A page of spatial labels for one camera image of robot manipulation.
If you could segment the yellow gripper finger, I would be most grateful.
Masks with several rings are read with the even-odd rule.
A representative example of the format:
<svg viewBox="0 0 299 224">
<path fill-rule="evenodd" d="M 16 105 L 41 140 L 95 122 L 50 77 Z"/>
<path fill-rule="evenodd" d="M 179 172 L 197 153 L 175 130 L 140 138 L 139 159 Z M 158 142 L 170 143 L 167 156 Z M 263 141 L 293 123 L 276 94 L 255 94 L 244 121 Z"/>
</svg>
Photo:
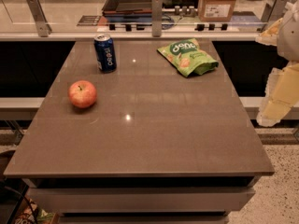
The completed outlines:
<svg viewBox="0 0 299 224">
<path fill-rule="evenodd" d="M 257 122 L 263 127 L 279 123 L 299 102 L 299 63 L 288 63 L 283 69 L 273 68 L 269 74 L 265 97 Z"/>
<path fill-rule="evenodd" d="M 266 46 L 276 46 L 278 44 L 278 32 L 282 21 L 283 21 L 282 18 L 275 21 L 266 30 L 261 32 L 255 38 L 255 41 L 259 44 L 266 45 Z"/>
</svg>

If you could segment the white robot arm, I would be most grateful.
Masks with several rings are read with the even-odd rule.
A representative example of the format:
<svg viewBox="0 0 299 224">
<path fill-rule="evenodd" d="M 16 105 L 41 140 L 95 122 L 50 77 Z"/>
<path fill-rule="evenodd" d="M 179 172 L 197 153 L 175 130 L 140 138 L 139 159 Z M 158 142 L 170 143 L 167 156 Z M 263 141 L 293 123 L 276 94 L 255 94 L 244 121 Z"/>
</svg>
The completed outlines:
<svg viewBox="0 0 299 224">
<path fill-rule="evenodd" d="M 265 97 L 256 120 L 259 125 L 272 127 L 279 123 L 299 102 L 299 2 L 287 3 L 285 15 L 259 34 L 256 42 L 276 46 L 278 55 L 288 63 L 270 72 Z"/>
</svg>

